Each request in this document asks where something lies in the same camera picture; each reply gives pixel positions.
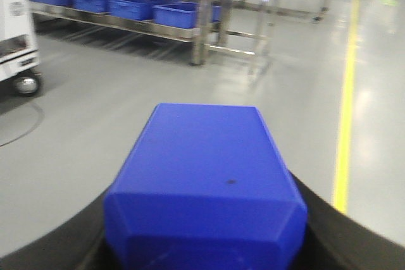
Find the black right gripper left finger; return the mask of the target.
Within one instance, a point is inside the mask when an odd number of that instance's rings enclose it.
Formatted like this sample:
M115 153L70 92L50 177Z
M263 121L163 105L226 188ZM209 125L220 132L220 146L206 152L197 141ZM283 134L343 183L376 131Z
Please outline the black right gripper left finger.
M1 269L121 269L104 237L105 193L59 227L1 257Z

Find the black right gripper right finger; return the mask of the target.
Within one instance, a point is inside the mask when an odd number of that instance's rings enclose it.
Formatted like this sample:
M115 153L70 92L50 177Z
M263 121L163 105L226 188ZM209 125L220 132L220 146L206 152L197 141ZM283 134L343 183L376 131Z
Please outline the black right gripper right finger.
M404 269L404 247L342 214L298 177L308 207L304 242L290 269Z

